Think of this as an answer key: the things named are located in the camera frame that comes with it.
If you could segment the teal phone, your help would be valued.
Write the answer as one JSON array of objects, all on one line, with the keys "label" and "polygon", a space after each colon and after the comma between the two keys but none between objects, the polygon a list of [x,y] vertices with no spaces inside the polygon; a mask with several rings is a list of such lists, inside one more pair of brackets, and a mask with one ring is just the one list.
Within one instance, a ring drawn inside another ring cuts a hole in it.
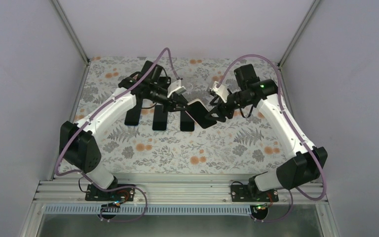
[{"label": "teal phone", "polygon": [[162,105],[156,105],[153,114],[153,131],[165,131],[167,129],[168,112]]}]

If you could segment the clear phone case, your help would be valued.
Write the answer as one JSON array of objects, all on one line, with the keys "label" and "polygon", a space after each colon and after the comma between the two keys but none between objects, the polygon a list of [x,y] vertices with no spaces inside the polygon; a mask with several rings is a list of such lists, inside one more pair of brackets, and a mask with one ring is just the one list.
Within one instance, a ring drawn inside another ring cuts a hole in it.
[{"label": "clear phone case", "polygon": [[194,91],[194,84],[192,78],[181,78],[181,85],[186,89],[186,93]]}]

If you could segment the dark blue phone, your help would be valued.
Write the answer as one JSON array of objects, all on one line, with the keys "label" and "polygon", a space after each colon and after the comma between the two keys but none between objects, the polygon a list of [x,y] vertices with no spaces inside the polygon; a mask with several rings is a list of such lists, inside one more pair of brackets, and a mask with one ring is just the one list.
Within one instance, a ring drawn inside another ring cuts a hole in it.
[{"label": "dark blue phone", "polygon": [[182,132],[194,131],[194,121],[186,111],[180,111],[180,130]]}]

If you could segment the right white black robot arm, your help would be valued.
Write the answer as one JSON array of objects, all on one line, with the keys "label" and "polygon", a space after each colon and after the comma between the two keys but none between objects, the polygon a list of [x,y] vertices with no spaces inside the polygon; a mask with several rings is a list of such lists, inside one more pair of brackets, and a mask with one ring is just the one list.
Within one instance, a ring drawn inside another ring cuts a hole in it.
[{"label": "right white black robot arm", "polygon": [[251,106],[264,115],[288,160],[279,167],[251,177],[247,184],[250,199],[260,201],[267,191],[297,188],[320,177],[327,159],[324,147],[316,147],[289,113],[278,86],[271,79],[261,80],[251,64],[234,70],[239,91],[232,93],[215,81],[208,89],[214,96],[213,109],[206,118],[225,122],[237,109]]}]

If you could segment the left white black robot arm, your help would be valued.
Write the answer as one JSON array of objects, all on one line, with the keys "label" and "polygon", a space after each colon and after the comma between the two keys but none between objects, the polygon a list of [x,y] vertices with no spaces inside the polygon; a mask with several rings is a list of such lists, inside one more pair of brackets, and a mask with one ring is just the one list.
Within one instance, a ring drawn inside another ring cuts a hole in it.
[{"label": "left white black robot arm", "polygon": [[187,107],[187,102],[179,98],[186,91],[182,79],[163,77],[163,70],[162,66],[146,61],[139,72],[122,79],[112,95],[90,114],[76,122],[64,122],[55,174],[63,175],[59,167],[64,159],[98,188],[100,196],[113,199],[118,189],[115,176],[102,165],[97,144],[105,131],[144,99],[161,105],[165,112],[183,111]]}]

